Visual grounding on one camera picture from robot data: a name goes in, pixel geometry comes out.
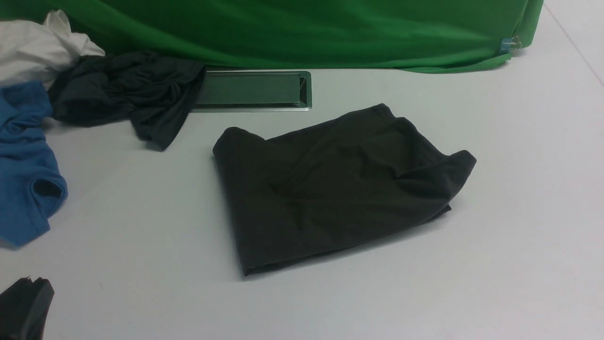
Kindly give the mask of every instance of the blue t-shirt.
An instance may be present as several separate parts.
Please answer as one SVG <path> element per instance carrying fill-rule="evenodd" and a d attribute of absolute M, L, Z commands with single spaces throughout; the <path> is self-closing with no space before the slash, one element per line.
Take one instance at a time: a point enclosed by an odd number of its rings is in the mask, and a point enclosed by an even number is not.
<path fill-rule="evenodd" d="M 0 88 L 0 239 L 23 246 L 50 228 L 67 184 L 40 127 L 53 109 L 39 81 Z"/>

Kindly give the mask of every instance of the fabric pile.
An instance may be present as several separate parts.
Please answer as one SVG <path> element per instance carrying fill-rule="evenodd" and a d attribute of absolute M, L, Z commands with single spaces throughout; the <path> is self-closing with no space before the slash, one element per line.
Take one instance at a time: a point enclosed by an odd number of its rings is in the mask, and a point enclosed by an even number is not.
<path fill-rule="evenodd" d="M 214 146 L 244 275 L 364 244 L 451 210 L 476 159 L 445 156 L 385 105 Z"/>
<path fill-rule="evenodd" d="M 71 31 L 63 11 L 42 25 L 0 22 L 0 34 L 0 240 L 21 247 L 50 229 L 67 197 L 43 119 L 77 126 L 129 119 L 141 140 L 165 150 L 199 96 L 205 65 L 152 51 L 105 56 Z"/>

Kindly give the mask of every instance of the black cloth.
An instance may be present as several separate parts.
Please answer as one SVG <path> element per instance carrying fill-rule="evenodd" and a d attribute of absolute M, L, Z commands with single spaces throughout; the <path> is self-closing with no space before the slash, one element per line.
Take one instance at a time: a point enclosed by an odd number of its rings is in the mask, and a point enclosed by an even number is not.
<path fill-rule="evenodd" d="M 432 220 L 476 163 L 443 155 L 384 104 L 269 140 L 228 128 L 214 159 L 244 275 Z"/>
<path fill-rule="evenodd" d="M 200 62 L 151 51 L 87 56 L 61 73 L 48 95 L 54 118 L 78 126 L 130 119 L 138 137 L 165 150 L 198 98 Z"/>
<path fill-rule="evenodd" d="M 0 294 L 0 339 L 41 340 L 54 290 L 50 282 L 22 278 Z"/>

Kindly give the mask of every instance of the white floor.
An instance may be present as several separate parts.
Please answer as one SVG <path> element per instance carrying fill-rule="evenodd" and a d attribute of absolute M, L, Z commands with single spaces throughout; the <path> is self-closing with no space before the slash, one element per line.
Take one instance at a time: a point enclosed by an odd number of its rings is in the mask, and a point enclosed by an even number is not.
<path fill-rule="evenodd" d="M 51 230 L 0 249 L 0 291 L 56 290 L 45 340 L 603 339 L 604 5 L 546 0 L 499 70 L 313 70 L 308 113 L 192 114 L 166 152 L 129 123 L 54 126 L 69 184 Z M 211 148 L 386 103 L 478 159 L 453 211 L 413 233 L 243 279 Z"/>

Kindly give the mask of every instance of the green fabric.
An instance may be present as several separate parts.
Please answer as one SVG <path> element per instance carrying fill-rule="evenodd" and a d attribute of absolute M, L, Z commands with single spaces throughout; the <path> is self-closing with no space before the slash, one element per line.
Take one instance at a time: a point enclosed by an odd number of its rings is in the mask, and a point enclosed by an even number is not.
<path fill-rule="evenodd" d="M 153 49 L 247 68 L 485 70 L 533 40 L 543 0 L 1 0 L 0 19 L 64 10 L 110 53 Z"/>

